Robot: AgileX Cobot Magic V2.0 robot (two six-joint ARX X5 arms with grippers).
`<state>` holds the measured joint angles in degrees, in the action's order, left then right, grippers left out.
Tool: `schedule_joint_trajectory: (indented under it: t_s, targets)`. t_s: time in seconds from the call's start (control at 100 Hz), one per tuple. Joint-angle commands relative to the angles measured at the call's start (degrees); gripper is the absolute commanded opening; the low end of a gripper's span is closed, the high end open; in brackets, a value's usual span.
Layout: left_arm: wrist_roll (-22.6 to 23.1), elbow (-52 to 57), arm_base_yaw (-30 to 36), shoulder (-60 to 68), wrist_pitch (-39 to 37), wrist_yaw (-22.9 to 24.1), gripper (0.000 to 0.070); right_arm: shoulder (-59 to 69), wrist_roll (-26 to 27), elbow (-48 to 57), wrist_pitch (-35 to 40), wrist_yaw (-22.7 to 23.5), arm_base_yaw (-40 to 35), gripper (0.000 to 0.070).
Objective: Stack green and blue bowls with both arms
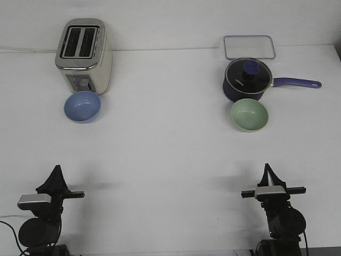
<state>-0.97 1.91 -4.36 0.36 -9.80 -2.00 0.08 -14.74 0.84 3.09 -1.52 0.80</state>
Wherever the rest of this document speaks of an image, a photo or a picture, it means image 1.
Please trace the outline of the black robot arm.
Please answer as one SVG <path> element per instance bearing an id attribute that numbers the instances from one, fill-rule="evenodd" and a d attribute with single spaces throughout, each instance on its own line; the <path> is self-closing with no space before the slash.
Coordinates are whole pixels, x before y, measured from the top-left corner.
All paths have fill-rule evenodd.
<path id="1" fill-rule="evenodd" d="M 84 196 L 83 191 L 69 190 L 61 166 L 56 165 L 35 194 L 20 197 L 18 208 L 34 215 L 19 229 L 19 242 L 26 247 L 28 255 L 70 254 L 65 244 L 57 244 L 62 229 L 63 201 Z"/>
<path id="2" fill-rule="evenodd" d="M 258 242 L 253 255 L 302 255 L 300 235 L 306 237 L 306 220 L 290 202 L 291 195 L 306 193 L 305 187 L 288 187 L 268 163 L 254 190 L 241 192 L 242 198 L 254 198 L 264 209 L 270 238 Z"/>

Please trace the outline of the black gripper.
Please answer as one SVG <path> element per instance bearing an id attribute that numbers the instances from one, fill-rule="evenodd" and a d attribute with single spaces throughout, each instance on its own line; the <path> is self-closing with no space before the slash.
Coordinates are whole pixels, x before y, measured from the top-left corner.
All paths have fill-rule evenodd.
<path id="1" fill-rule="evenodd" d="M 37 194 L 49 195 L 50 201 L 34 203 L 34 216 L 48 221 L 60 221 L 65 199 L 84 198 L 84 191 L 71 191 L 64 180 L 60 165 L 56 165 L 47 180 L 36 188 Z"/>
<path id="2" fill-rule="evenodd" d="M 268 163 L 265 163 L 263 176 L 261 181 L 258 183 L 258 187 L 267 187 L 269 185 L 269 177 L 271 179 L 273 186 L 285 187 L 286 183 L 282 181 L 272 170 Z M 288 208 L 288 202 L 291 195 L 304 194 L 306 193 L 306 187 L 289 187 L 285 188 L 286 193 L 281 195 L 270 195 L 263 197 L 259 202 L 261 202 L 262 208 L 266 212 L 274 211 L 278 208 Z M 254 198 L 254 190 L 243 190 L 241 192 L 242 198 Z"/>

